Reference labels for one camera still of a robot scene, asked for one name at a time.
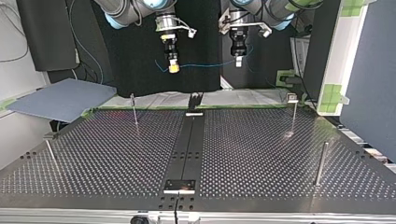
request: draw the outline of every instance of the green tape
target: green tape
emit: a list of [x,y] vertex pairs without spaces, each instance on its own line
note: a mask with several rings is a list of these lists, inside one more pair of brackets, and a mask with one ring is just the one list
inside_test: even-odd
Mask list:
[[84,119],[88,119],[93,114],[94,109],[86,109],[82,112],[81,117]]
[[364,0],[344,0],[341,17],[357,17],[361,15]]
[[7,106],[11,105],[12,103],[16,102],[16,99],[8,99],[0,103],[0,111],[7,110]]
[[[294,2],[302,7],[308,7],[309,5],[314,5],[318,2],[320,2],[321,0],[294,0]],[[298,10],[300,10],[299,8],[295,7],[294,5],[292,5],[291,3],[288,3],[285,6],[285,9],[287,9],[288,11],[293,11],[296,12]]]
[[276,86],[277,87],[287,87],[291,88],[293,87],[292,84],[286,84],[285,82],[281,81],[281,77],[295,77],[294,70],[279,70],[277,71],[277,76],[276,76]]
[[341,85],[326,84],[321,98],[319,112],[335,113],[341,100]]

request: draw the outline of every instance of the black panel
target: black panel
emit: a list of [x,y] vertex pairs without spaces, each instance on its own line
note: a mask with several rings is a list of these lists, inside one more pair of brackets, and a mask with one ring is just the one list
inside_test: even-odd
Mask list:
[[340,4],[341,0],[326,0],[315,13],[304,71],[306,88],[314,99],[318,99],[320,94]]
[[23,31],[37,71],[77,66],[64,0],[18,0]]
[[396,162],[396,1],[370,4],[346,96],[341,121]]
[[[161,91],[215,91],[219,89],[219,68],[182,68],[178,74],[163,73],[168,62],[164,58],[163,43],[155,32],[155,15],[144,19],[143,25],[114,30],[107,23],[104,13],[92,4],[102,34],[105,38],[109,59],[116,77],[118,94],[129,97]],[[180,0],[176,5],[177,16],[196,28],[194,39],[187,32],[179,34],[177,43],[180,64],[220,63],[219,58],[219,1]]]
[[[72,2],[73,0],[66,1],[69,10]],[[95,57],[95,59],[102,66],[104,73],[103,83],[107,85],[114,84],[112,82],[114,77],[112,75],[110,61],[108,59],[105,40],[103,39],[98,22],[96,21],[95,15],[93,14],[91,0],[76,0],[75,4],[73,5],[71,18],[76,36],[78,37],[80,43],[93,57]],[[98,65],[78,43],[76,43],[76,46],[81,63],[87,64],[85,65],[88,70],[87,73],[91,74],[91,76],[86,76],[84,67],[80,65],[75,69],[78,79],[100,83],[101,73]],[[62,81],[68,77],[74,78],[71,70],[49,72],[49,80],[51,83]]]

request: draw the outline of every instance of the black cable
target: black cable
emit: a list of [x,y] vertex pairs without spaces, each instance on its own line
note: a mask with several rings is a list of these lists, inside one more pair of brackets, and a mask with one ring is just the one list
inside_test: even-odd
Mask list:
[[98,82],[98,74],[88,64],[84,63],[82,60],[80,60],[80,61],[81,61],[82,66],[84,67],[84,69],[86,69],[86,71],[91,70],[91,72],[93,72],[93,74],[95,75],[95,78],[93,78],[93,76],[90,73],[88,73],[88,76],[90,76],[90,78],[92,78],[92,80],[95,83],[97,83]]
[[294,0],[289,0],[289,2],[290,2],[294,7],[297,7],[297,8],[302,9],[302,10],[315,10],[315,9],[320,8],[320,7],[323,5],[323,1],[316,3],[316,4],[314,4],[314,5],[311,6],[311,7],[304,7],[304,6],[301,6],[301,5],[297,4],[296,2],[294,2]]
[[233,22],[235,22],[235,21],[239,21],[239,20],[241,20],[241,19],[244,19],[246,16],[248,16],[250,14],[250,12],[247,12],[247,13],[245,13],[244,15],[242,15],[242,16],[240,16],[239,18],[237,18],[237,19],[235,19],[235,20],[232,20],[232,21],[224,21],[223,23],[224,24],[227,24],[227,23],[233,23]]
[[[302,76],[301,76],[300,64],[299,64],[299,62],[298,62],[298,56],[297,56],[297,35],[298,35],[297,25],[298,25],[298,20],[299,20],[299,19],[300,19],[300,17],[297,15],[297,18],[296,18],[296,35],[295,35],[294,38],[293,38],[293,39],[294,39],[295,60],[296,60],[296,64],[297,64],[298,77],[300,78],[300,80],[301,80],[302,83],[303,83],[303,87],[304,87],[304,90],[305,90],[306,94],[308,95],[309,99],[312,101],[312,100],[314,100],[314,99],[313,99],[313,98],[311,97],[311,95],[309,94],[308,88],[305,86],[304,79],[303,79]],[[313,105],[314,108],[318,111],[318,108],[317,108],[317,106],[315,105],[314,102],[312,102],[312,105]]]
[[177,200],[176,200],[176,205],[175,205],[175,210],[174,210],[174,215],[175,215],[175,224],[178,224],[178,217],[177,217],[177,206],[178,206],[178,197],[180,194],[177,195]]

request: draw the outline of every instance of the metal plate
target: metal plate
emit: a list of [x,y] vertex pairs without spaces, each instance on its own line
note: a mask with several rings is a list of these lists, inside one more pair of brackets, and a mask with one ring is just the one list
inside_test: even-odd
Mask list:
[[[98,111],[0,172],[0,207],[396,215],[396,178],[310,110]],[[320,186],[315,187],[323,144]],[[163,195],[195,180],[194,195]]]
[[[207,110],[198,172],[194,211],[396,214],[395,175],[303,109],[294,122],[291,108]],[[340,211],[343,203],[350,206]],[[360,203],[364,209],[355,209]]]
[[137,116],[136,126],[133,111],[97,111],[52,143],[56,161],[47,149],[17,161],[2,175],[0,205],[158,209],[183,112]]

